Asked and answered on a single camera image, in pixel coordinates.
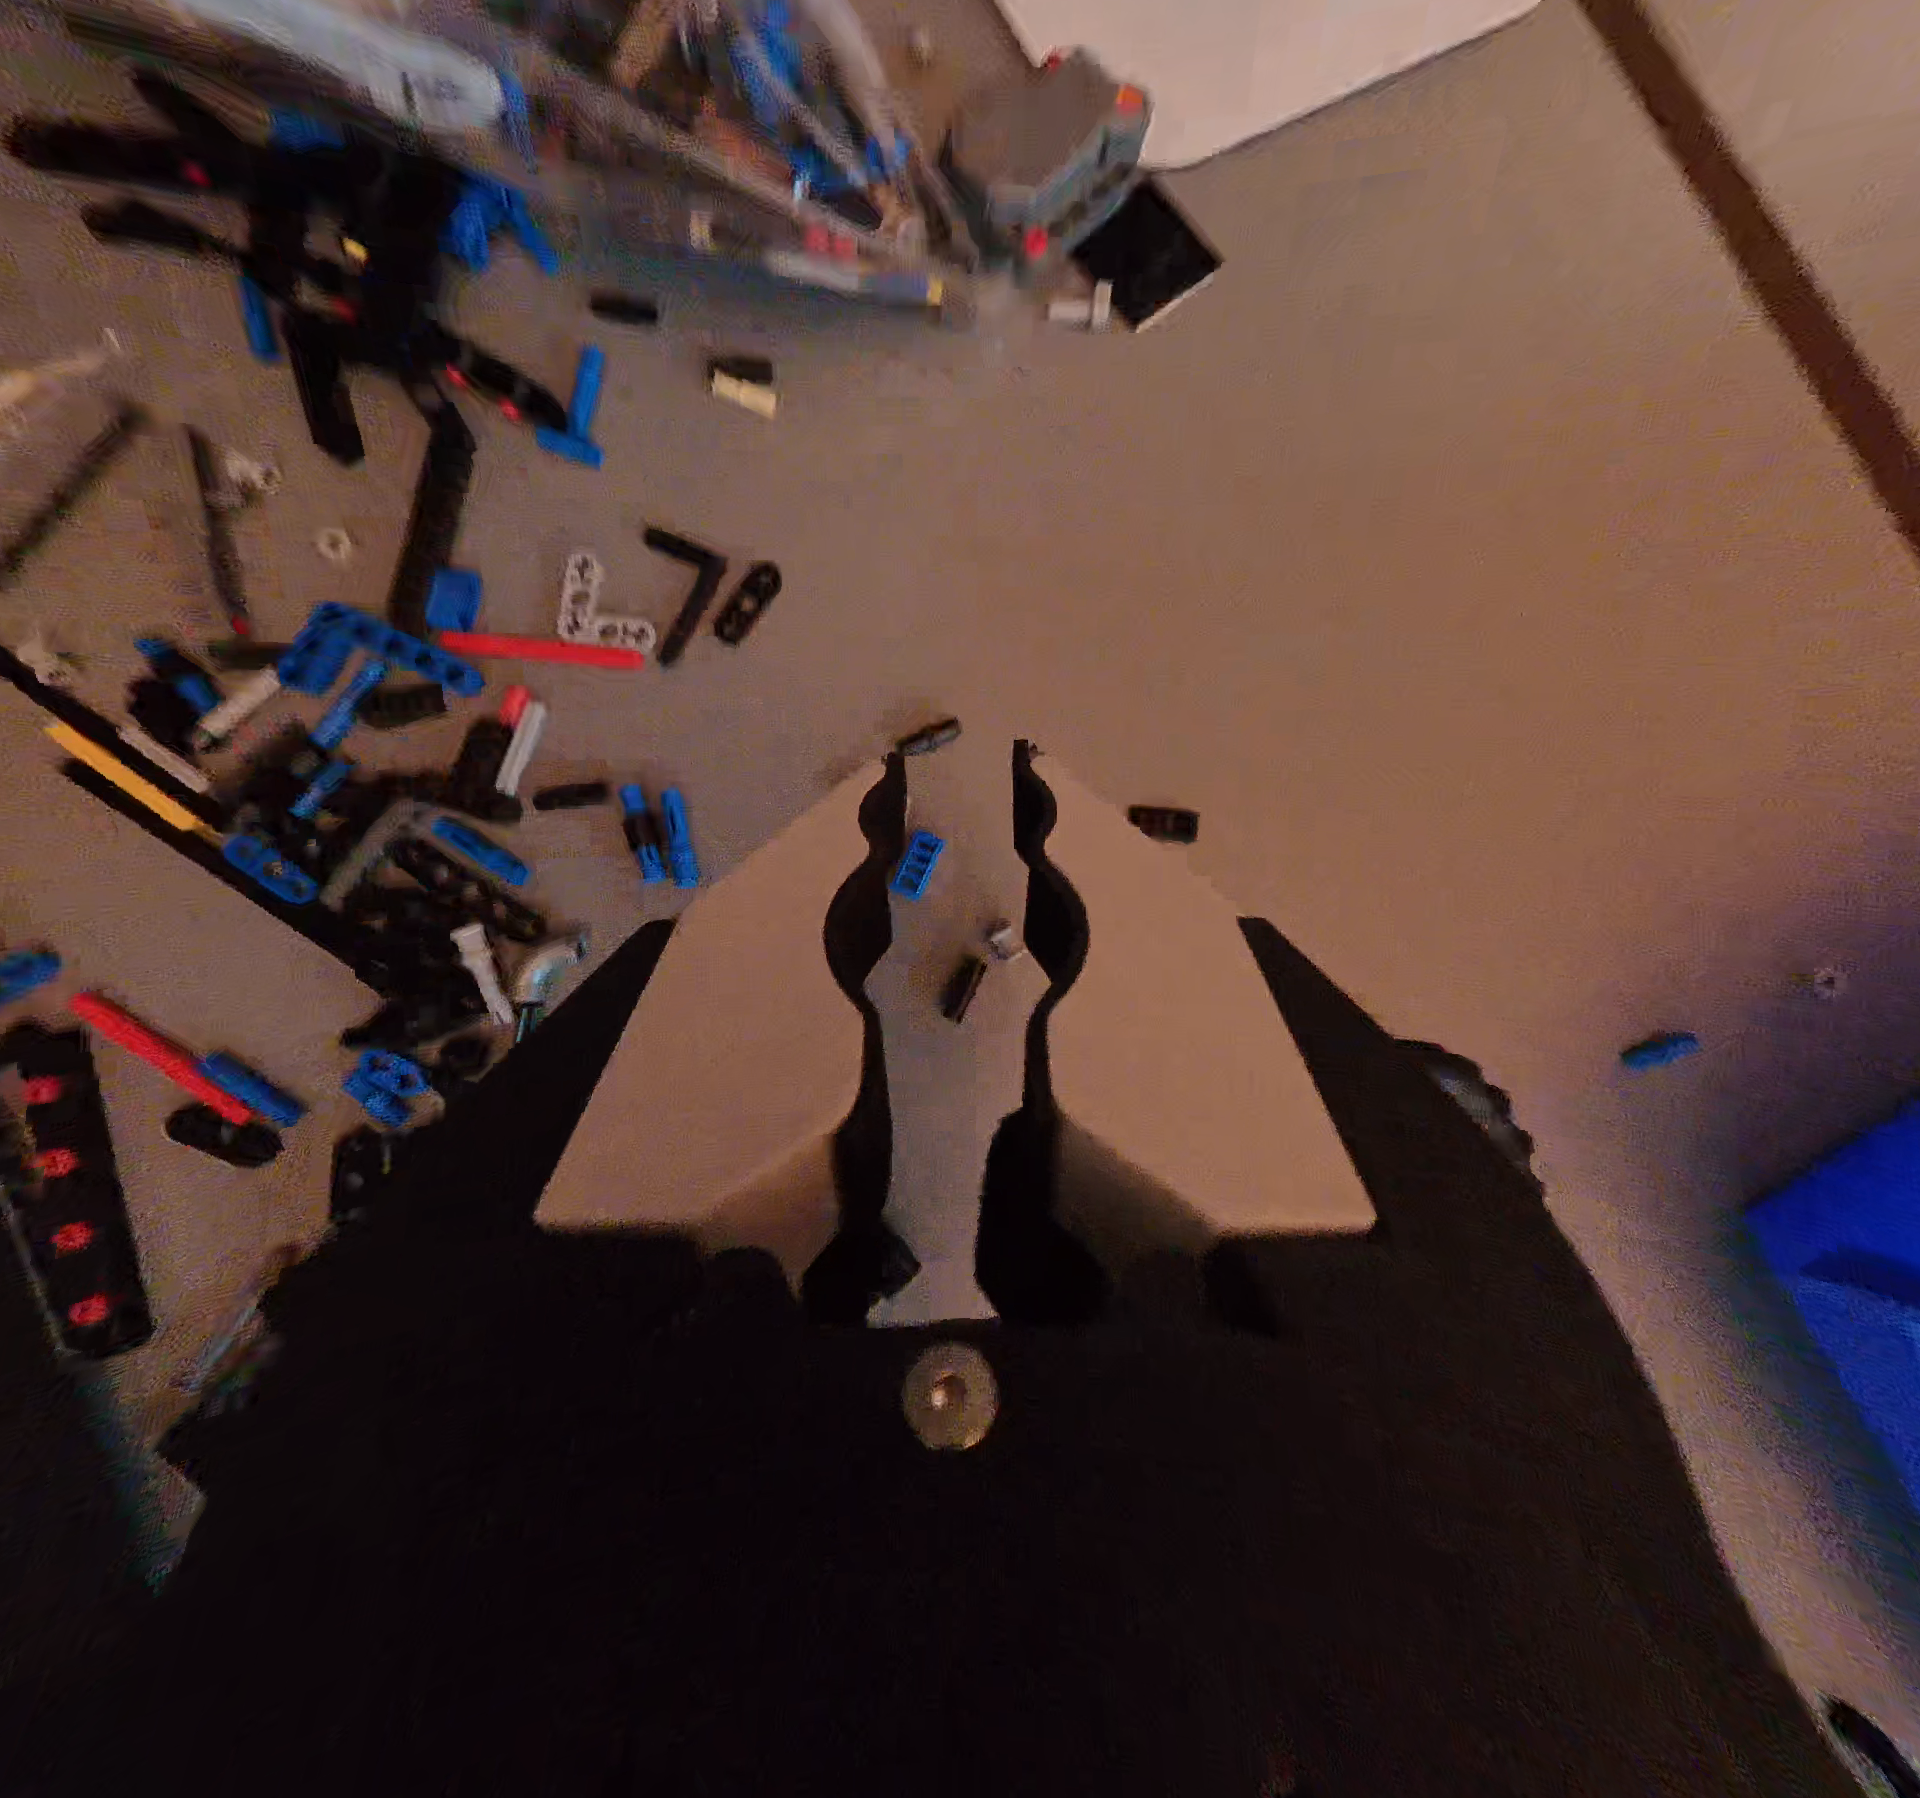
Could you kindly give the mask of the blue storage bin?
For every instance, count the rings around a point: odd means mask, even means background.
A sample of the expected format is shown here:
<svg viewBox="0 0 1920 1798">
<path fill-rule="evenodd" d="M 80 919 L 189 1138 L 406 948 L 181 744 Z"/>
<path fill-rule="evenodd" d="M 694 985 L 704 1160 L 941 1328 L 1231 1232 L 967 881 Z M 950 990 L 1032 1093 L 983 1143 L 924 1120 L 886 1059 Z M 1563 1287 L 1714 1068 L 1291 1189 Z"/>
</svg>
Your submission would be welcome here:
<svg viewBox="0 0 1920 1798">
<path fill-rule="evenodd" d="M 1743 1220 L 1905 1491 L 1918 1491 L 1918 1101 Z"/>
</svg>

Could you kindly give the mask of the yellow toy beam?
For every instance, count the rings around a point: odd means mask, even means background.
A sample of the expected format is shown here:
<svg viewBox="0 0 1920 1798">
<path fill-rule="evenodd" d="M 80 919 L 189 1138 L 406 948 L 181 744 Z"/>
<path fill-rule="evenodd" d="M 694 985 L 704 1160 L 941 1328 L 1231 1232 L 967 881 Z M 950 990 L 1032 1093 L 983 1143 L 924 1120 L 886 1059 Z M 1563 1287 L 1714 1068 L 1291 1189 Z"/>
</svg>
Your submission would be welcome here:
<svg viewBox="0 0 1920 1798">
<path fill-rule="evenodd" d="M 220 847 L 222 838 L 216 828 L 210 825 L 205 816 L 199 816 L 169 788 L 163 788 L 152 783 L 143 771 L 125 766 L 118 757 L 113 757 L 93 740 L 84 737 L 79 731 L 72 731 L 63 720 L 50 720 L 41 731 L 61 752 L 69 753 L 71 761 L 80 765 L 80 770 L 92 781 L 109 785 L 122 798 L 142 807 L 147 813 L 157 816 L 160 825 L 197 843 Z"/>
</svg>

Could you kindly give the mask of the black studded toy plate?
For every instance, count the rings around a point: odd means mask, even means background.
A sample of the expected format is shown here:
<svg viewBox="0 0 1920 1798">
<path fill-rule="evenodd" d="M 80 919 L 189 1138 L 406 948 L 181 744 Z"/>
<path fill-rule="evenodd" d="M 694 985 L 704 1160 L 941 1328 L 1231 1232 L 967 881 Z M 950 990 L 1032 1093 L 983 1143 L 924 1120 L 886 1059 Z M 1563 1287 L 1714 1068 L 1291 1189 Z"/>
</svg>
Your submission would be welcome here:
<svg viewBox="0 0 1920 1798">
<path fill-rule="evenodd" d="M 1167 319 L 1223 269 L 1223 256 L 1157 176 L 1137 179 L 1070 251 L 1070 261 L 1087 286 L 1110 290 L 1110 313 L 1125 329 Z"/>
</svg>

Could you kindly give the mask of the grey toy motor block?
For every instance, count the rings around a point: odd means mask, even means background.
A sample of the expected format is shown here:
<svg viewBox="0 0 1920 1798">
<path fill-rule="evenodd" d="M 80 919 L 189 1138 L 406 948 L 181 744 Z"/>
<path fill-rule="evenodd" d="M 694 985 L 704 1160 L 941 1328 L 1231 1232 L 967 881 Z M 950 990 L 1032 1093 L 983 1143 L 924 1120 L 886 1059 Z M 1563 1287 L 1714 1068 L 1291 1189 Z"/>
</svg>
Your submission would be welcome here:
<svg viewBox="0 0 1920 1798">
<path fill-rule="evenodd" d="M 987 258 L 1032 274 L 1127 200 L 1150 121 L 1140 83 L 1090 49 L 1053 49 L 964 96 L 936 163 Z"/>
</svg>

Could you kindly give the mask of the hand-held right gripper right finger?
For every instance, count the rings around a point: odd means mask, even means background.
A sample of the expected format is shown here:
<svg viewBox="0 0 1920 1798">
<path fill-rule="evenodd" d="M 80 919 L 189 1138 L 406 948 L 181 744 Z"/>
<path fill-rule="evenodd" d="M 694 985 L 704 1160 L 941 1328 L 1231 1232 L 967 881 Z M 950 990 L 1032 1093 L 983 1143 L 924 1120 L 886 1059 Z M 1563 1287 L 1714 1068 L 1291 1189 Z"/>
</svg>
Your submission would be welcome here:
<svg viewBox="0 0 1920 1798">
<path fill-rule="evenodd" d="M 1043 990 L 987 1156 L 987 1304 L 1078 1328 L 1157 1258 L 1359 1239 L 1359 1180 L 1235 905 L 1018 744 L 1019 935 Z"/>
</svg>

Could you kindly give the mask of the black toy wheel blue rim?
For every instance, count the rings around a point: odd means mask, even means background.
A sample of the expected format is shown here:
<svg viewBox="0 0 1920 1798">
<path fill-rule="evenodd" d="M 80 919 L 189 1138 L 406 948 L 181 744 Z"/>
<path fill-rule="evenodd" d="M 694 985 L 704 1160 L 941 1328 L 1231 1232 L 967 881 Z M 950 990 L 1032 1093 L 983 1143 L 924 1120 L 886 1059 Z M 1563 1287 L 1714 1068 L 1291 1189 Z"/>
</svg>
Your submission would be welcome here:
<svg viewBox="0 0 1920 1798">
<path fill-rule="evenodd" d="M 1518 1123 L 1511 1097 L 1476 1065 L 1476 1059 L 1429 1044 L 1424 1051 L 1430 1082 L 1448 1097 L 1460 1113 L 1465 1113 L 1477 1134 L 1529 1182 L 1539 1182 L 1532 1171 L 1536 1142 Z"/>
</svg>

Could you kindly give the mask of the grey desk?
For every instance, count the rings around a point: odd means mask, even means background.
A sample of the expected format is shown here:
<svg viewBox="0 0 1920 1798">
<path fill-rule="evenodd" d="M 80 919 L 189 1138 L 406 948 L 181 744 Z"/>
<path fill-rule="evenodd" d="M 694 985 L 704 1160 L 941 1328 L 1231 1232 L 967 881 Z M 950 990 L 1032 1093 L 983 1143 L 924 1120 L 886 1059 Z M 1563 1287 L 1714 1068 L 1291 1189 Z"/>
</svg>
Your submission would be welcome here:
<svg viewBox="0 0 1920 1798">
<path fill-rule="evenodd" d="M 1018 995 L 927 1015 L 1010 904 L 1006 747 L 1196 807 L 1196 870 L 1395 1034 L 1477 1059 L 1807 1691 L 1914 1736 L 1914 1538 L 1736 1203 L 1914 1083 L 1914 558 L 1575 0 L 1172 181 L 1223 273 L 1137 337 L 1026 312 L 615 341 L 605 473 L 490 436 L 520 607 L 639 524 L 783 563 L 747 648 L 581 680 L 551 752 L 682 778 L 726 870 L 895 728 L 947 833 L 876 981 L 899 1138 L 983 1154 Z"/>
</svg>

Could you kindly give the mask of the clear plastic bag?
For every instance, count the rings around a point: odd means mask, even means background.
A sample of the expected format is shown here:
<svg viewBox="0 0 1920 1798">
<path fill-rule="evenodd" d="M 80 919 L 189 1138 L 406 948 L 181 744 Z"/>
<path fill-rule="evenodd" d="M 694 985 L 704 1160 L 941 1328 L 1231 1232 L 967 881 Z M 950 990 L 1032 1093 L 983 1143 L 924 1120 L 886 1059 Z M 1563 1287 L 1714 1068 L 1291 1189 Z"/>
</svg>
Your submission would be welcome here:
<svg viewBox="0 0 1920 1798">
<path fill-rule="evenodd" d="M 852 0 L 28 3 L 216 111 L 516 179 L 610 251 L 974 319 L 974 239 Z"/>
</svg>

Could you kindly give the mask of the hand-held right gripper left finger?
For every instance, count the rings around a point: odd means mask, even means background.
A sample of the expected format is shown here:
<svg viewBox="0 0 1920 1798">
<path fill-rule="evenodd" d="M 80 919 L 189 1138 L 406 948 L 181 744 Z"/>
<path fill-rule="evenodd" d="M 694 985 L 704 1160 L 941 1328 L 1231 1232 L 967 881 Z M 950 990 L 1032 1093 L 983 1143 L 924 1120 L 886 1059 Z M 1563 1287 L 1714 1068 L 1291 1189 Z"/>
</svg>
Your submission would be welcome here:
<svg viewBox="0 0 1920 1798">
<path fill-rule="evenodd" d="M 889 753 L 694 898 L 545 1186 L 545 1229 L 758 1249 L 815 1318 L 869 1318 L 910 1283 L 865 995 L 902 845 Z"/>
</svg>

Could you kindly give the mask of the pile of toy building pieces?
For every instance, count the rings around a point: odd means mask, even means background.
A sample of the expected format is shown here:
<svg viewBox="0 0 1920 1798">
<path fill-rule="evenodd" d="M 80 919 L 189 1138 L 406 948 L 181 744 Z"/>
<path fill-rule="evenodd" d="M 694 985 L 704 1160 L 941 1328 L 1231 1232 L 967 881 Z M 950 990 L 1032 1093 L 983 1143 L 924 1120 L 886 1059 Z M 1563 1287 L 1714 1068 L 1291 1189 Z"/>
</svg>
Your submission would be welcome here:
<svg viewBox="0 0 1920 1798">
<path fill-rule="evenodd" d="M 670 671 L 499 659 L 481 689 L 432 685 L 398 659 L 334 645 L 317 697 L 274 690 L 210 752 L 181 731 L 185 770 L 211 766 L 220 847 L 169 836 L 211 867 L 130 876 L 133 841 L 71 794 L 65 828 L 28 794 L 54 785 L 20 757 L 4 785 L 4 875 L 52 898 L 54 843 L 84 876 L 93 943 L 150 1017 L 239 1038 L 274 1079 L 345 1065 L 320 1051 L 345 1002 L 398 1020 L 486 1024 L 447 930 L 486 922 L 495 961 L 530 963 L 588 931 L 566 965 L 563 1020 L 585 1025 L 581 980 L 618 944 L 652 949 L 696 896 L 733 875 L 861 766 L 904 758 L 904 845 L 893 948 L 865 995 L 893 1093 L 886 1224 L 910 1283 L 822 1338 L 902 1345 L 974 1287 L 975 1193 L 1000 1117 L 1019 1101 L 1019 1038 L 1043 990 L 1019 935 L 1026 867 L 1013 838 L 1013 752 L 1032 744 L 1239 917 L 1331 974 L 1369 1017 L 1441 1024 L 1370 980 L 1358 944 L 1471 936 L 1447 972 L 1519 995 L 1514 816 L 1573 781 L 1573 737 L 1522 757 L 1519 794 L 1480 781 L 1522 697 L 1472 690 L 1476 658 L 1518 655 L 1522 685 L 1558 673 L 1573 635 L 1529 652 L 1499 618 L 1522 561 L 1424 535 L 1395 495 L 1363 504 L 1386 535 L 1318 518 L 1229 410 L 1255 410 L 1280 463 L 1305 461 L 1280 363 L 1231 366 L 1216 319 L 1252 302 L 1243 268 L 1176 329 L 1040 329 L 1014 310 L 983 329 L 852 302 L 725 286 L 665 299 L 654 327 L 559 313 L 537 268 L 503 258 L 458 319 L 481 346 L 546 370 L 605 347 L 594 443 L 605 465 L 559 463 L 479 395 L 460 548 L 481 620 L 549 626 L 563 573 L 605 571 L 615 610 L 677 612 L 700 579 L 644 542 L 670 532 L 725 563 L 704 624 Z"/>
</svg>

